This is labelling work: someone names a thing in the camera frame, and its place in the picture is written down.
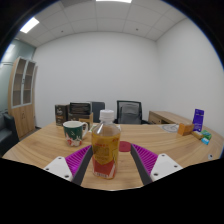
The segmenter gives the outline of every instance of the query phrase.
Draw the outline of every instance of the bottle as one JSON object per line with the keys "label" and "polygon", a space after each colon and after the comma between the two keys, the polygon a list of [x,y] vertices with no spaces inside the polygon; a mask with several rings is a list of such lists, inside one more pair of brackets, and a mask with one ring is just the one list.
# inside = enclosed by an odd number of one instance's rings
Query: bottle
{"label": "bottle", "polygon": [[113,123],[113,110],[101,110],[99,119],[100,123],[92,131],[93,174],[113,179],[117,172],[121,132]]}

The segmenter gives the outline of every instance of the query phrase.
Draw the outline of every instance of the table surface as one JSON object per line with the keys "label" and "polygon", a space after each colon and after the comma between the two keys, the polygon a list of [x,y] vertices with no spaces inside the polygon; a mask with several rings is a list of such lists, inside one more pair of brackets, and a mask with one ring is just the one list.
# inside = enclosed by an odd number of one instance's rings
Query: table surface
{"label": "table surface", "polygon": [[[161,125],[121,124],[120,126],[121,141],[139,145],[157,155],[166,153],[183,168],[210,161],[208,158],[210,154],[213,160],[218,159],[224,143],[224,138],[211,129],[208,131],[212,133],[212,139],[205,145],[191,134],[181,136],[178,133],[166,132]],[[65,140],[63,127],[56,126],[53,122],[19,142],[3,158],[43,169],[56,157],[66,157],[88,145],[91,145],[90,132],[87,132],[81,146],[70,147]],[[121,190],[142,187],[143,183],[130,152],[119,152],[118,170],[114,179],[95,177],[92,174],[92,160],[90,160],[81,186],[91,189]]]}

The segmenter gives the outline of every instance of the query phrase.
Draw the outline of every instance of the green object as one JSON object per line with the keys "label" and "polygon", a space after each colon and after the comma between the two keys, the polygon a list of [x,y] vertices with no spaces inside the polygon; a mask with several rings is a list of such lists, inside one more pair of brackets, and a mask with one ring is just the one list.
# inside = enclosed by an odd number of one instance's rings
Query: green object
{"label": "green object", "polygon": [[210,140],[212,138],[212,134],[206,130],[201,131],[201,133],[203,134],[204,138],[206,138],[208,140]]}

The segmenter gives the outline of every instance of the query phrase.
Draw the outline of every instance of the ceramic mug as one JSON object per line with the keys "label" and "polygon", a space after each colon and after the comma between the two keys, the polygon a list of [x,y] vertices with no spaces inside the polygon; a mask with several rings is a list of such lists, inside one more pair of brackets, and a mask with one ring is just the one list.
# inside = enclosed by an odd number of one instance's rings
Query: ceramic mug
{"label": "ceramic mug", "polygon": [[80,146],[82,144],[82,138],[88,131],[88,124],[80,121],[67,121],[63,123],[65,138],[70,146]]}

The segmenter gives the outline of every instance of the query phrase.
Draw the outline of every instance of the black office chair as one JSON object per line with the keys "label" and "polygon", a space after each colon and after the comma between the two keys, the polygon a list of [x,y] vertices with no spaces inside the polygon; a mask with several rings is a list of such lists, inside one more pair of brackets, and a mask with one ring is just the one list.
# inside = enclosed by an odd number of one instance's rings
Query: black office chair
{"label": "black office chair", "polygon": [[100,123],[100,120],[99,120],[100,110],[105,109],[105,103],[104,102],[95,102],[95,101],[90,101],[90,102],[92,103],[93,122]]}
{"label": "black office chair", "polygon": [[142,120],[142,104],[137,101],[118,100],[116,124],[151,124]]}
{"label": "black office chair", "polygon": [[14,117],[0,113],[0,157],[18,142]]}

